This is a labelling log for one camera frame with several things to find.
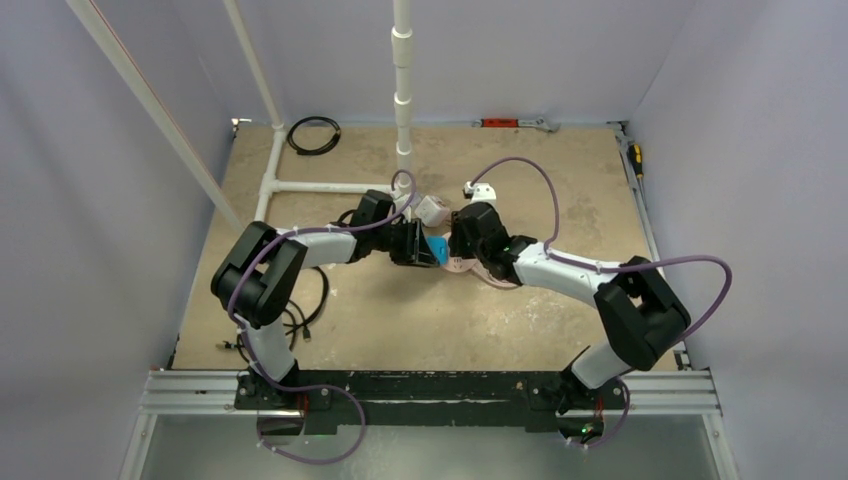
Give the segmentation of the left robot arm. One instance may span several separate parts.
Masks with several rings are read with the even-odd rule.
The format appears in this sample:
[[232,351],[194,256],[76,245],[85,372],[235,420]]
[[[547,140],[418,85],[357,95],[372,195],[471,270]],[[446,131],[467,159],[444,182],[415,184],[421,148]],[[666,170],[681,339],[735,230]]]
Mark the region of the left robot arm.
[[259,395],[272,408],[287,408],[298,395],[282,315],[300,272],[355,263],[373,252],[407,267],[436,268],[445,259],[420,220],[405,218],[389,194],[369,190],[347,222],[290,230],[250,223],[212,276],[211,293],[237,325],[250,367],[263,377]]

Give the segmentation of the white tiger cube socket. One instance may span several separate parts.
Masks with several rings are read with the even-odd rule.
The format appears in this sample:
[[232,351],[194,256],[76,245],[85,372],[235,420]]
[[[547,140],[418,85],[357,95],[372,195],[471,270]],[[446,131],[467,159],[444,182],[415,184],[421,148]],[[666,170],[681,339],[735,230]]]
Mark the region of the white tiger cube socket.
[[428,228],[442,225],[450,216],[450,212],[449,206],[434,195],[424,196],[414,209],[414,215]]

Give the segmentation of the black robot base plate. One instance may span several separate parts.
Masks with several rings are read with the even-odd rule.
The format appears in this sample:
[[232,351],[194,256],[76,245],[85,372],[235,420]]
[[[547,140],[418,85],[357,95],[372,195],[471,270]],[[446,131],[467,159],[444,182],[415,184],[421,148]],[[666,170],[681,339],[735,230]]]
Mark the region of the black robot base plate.
[[597,437],[604,418],[628,406],[615,380],[588,390],[560,371],[301,370],[286,390],[254,372],[237,378],[234,407],[263,416],[294,413],[308,435],[342,425],[520,427]]

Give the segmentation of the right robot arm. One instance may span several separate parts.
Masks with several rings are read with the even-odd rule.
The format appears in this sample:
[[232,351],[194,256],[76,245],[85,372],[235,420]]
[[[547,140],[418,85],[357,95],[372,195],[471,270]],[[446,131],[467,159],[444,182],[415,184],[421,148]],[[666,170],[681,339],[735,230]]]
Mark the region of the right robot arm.
[[471,203],[451,215],[449,251],[474,258],[495,280],[538,287],[596,309],[606,338],[564,371],[561,392],[576,407],[630,370],[648,371],[691,324],[686,307],[647,259],[591,262],[548,250],[533,237],[511,235],[495,208]]

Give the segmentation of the blue square adapter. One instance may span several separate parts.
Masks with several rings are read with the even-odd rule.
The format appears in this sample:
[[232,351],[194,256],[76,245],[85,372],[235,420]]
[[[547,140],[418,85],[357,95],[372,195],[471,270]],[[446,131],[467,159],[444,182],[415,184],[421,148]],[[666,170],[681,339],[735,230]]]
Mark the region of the blue square adapter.
[[449,260],[448,239],[443,236],[428,236],[427,245],[439,265],[445,265]]

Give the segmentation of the pink round socket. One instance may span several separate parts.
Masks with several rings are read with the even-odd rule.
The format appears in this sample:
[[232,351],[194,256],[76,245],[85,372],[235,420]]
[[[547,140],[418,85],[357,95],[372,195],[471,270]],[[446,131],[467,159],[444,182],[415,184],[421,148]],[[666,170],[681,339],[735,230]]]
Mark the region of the pink round socket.
[[465,259],[461,257],[448,257],[441,268],[448,273],[462,274],[471,271],[478,263],[476,259]]

